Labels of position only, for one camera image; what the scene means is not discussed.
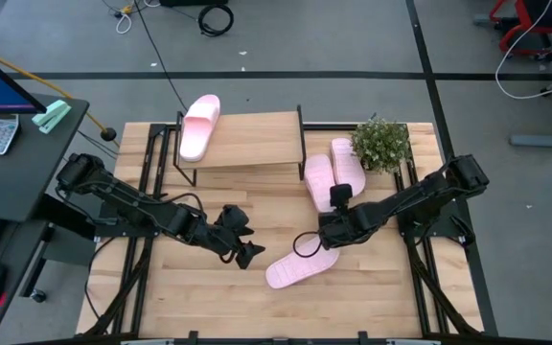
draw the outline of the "floor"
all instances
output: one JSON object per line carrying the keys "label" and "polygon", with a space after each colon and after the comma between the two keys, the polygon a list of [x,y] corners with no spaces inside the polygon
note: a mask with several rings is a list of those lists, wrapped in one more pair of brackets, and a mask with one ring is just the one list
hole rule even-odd
{"label": "floor", "polygon": [[[215,93],[223,113],[301,104],[307,121],[363,121],[378,112],[432,122],[446,154],[473,153],[492,181],[470,211],[497,329],[552,339],[552,149],[507,142],[512,133],[552,133],[552,97],[515,101],[495,85],[498,35],[472,24],[494,2],[231,0],[236,22],[218,38],[200,35],[196,23],[170,9],[142,14],[186,105]],[[173,120],[181,106],[139,16],[129,33],[116,34],[107,13],[99,0],[0,0],[0,56],[88,100],[92,113],[119,132],[128,121]],[[411,23],[416,15],[419,27]],[[516,57],[503,73],[511,93],[532,94],[547,84],[540,80],[552,79],[552,63]],[[53,93],[34,81],[20,83]],[[88,120],[81,127],[99,135]],[[103,156],[81,137],[73,151]],[[78,243],[79,263],[90,245]],[[81,264],[47,264],[38,285],[49,300],[15,299],[0,344],[72,335],[85,278]]]}

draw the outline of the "red chair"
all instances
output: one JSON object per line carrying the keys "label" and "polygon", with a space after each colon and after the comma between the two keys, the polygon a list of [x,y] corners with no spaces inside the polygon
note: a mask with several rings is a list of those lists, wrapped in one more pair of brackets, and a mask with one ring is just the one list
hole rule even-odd
{"label": "red chair", "polygon": [[[494,23],[494,27],[504,33],[499,42],[499,49],[504,53],[508,52],[511,44],[520,35],[536,23],[549,2],[549,0],[516,0],[517,17],[496,17],[497,11],[507,1],[498,0],[489,14],[489,19]],[[549,34],[552,34],[552,3],[542,20],[528,35],[531,36],[532,33],[535,36],[536,42],[533,42],[533,38],[531,37],[527,39],[528,37],[526,36],[511,53],[534,56],[537,60],[552,61],[552,39],[549,36]]]}

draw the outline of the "wooden shelf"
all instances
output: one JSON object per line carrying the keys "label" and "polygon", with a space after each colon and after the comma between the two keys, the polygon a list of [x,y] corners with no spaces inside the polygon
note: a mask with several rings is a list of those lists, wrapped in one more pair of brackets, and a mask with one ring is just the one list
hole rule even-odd
{"label": "wooden shelf", "polygon": [[221,115],[198,162],[178,160],[180,169],[302,163],[297,111]]}

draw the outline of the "wooden table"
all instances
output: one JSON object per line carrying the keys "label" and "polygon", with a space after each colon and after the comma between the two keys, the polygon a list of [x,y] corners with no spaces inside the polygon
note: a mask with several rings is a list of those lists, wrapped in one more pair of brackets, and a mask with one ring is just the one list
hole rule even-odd
{"label": "wooden table", "polygon": [[[116,162],[115,176],[135,187],[149,127],[150,123],[126,124]],[[417,173],[423,178],[442,165],[434,129],[432,124],[408,124],[408,129]],[[313,130],[305,136],[310,157],[329,153],[333,138],[350,133]],[[155,145],[155,154],[159,148]],[[206,169],[192,188],[173,168],[172,160],[169,153],[165,193],[175,196],[193,190],[202,199],[210,221],[217,218],[224,203],[238,204],[256,231],[250,239],[267,250],[247,270],[240,270],[235,264],[222,264],[205,249],[158,237],[152,249],[141,337],[187,337],[191,330],[199,331],[202,338],[353,338],[358,331],[367,331],[370,337],[421,335],[410,266],[394,218],[367,243],[342,248],[330,270],[275,290],[265,282],[266,268],[291,251],[297,234],[317,228],[317,212],[304,182],[299,181],[297,167]],[[151,171],[147,191],[152,190],[154,181],[155,170]],[[368,173],[365,191],[351,203],[378,201],[395,192],[391,174]],[[464,250],[447,239],[431,242],[444,292],[466,320],[482,330]],[[126,247],[127,239],[117,239],[93,263],[88,290],[98,311],[105,310],[119,289]],[[432,330],[437,332],[430,296],[425,290]],[[129,329],[134,300],[131,296],[127,302],[124,331]],[[94,322],[85,300],[78,332]]]}

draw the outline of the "black clamp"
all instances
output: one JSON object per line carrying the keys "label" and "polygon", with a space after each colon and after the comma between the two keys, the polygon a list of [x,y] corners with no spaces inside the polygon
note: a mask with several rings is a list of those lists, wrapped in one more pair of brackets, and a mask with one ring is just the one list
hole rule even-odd
{"label": "black clamp", "polygon": [[199,338],[198,331],[189,331],[189,337],[187,338],[187,345],[197,345],[198,338]]}
{"label": "black clamp", "polygon": [[476,242],[476,235],[474,234],[474,231],[463,219],[457,216],[450,216],[450,221],[452,221],[461,234],[458,241],[464,248]]}
{"label": "black clamp", "polygon": [[272,338],[272,345],[288,345],[288,338],[285,338],[285,337]]}
{"label": "black clamp", "polygon": [[366,331],[359,331],[357,334],[359,336],[359,345],[370,345],[370,339]]}

